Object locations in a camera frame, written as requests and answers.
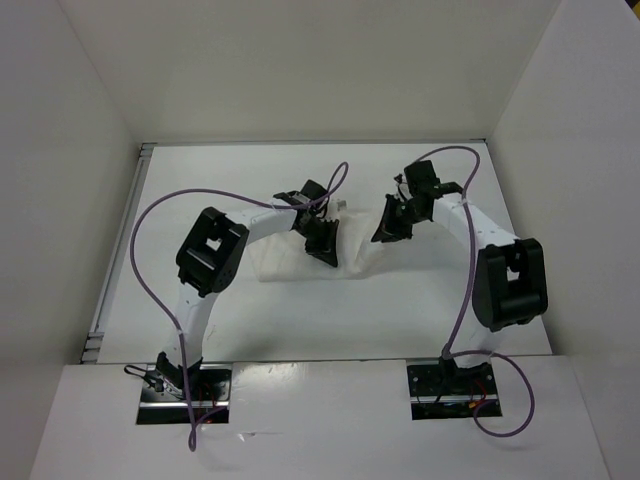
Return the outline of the white pleated skirt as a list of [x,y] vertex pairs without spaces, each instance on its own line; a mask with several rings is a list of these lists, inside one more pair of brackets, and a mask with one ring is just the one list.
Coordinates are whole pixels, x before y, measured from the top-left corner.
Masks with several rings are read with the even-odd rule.
[[377,229],[371,210],[332,208],[331,220],[339,222],[337,232],[338,265],[312,257],[304,250],[304,239],[290,231],[269,236],[247,247],[254,274],[260,282],[359,279],[381,262],[385,246],[373,243]]

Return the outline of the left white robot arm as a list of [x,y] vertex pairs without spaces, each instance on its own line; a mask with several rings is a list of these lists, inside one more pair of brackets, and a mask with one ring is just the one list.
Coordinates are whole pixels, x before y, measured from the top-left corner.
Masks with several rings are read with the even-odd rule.
[[179,301],[178,337],[156,360],[157,376],[176,399],[192,397],[199,387],[204,334],[219,295],[234,281],[245,248],[275,234],[294,231],[305,253],[336,268],[339,222],[324,217],[328,191],[308,180],[299,191],[278,193],[270,208],[225,214],[204,209],[176,255]]

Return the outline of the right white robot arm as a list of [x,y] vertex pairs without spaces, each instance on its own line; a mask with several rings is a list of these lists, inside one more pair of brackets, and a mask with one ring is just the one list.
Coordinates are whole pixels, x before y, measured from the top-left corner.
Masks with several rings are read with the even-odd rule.
[[479,168],[475,162],[463,182],[443,181],[428,156],[414,160],[395,176],[371,238],[384,247],[405,245],[417,227],[431,224],[467,254],[461,307],[438,358],[438,380],[450,393],[462,392],[495,358],[499,334],[548,308],[543,247],[500,227],[471,201]]

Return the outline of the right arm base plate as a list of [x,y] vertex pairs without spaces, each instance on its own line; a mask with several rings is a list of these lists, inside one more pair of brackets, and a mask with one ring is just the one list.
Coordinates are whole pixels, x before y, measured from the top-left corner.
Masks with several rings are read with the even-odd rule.
[[501,417],[493,369],[487,362],[459,367],[454,360],[410,363],[406,367],[413,420]]

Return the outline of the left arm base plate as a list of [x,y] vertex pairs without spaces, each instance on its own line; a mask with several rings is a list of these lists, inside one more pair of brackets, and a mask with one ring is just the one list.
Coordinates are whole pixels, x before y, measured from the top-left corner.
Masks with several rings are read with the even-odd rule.
[[[142,380],[136,424],[187,425],[186,400],[163,384],[154,365],[127,365],[124,371]],[[195,420],[202,425],[227,424],[230,415],[232,370],[229,366],[204,365],[192,388]]]

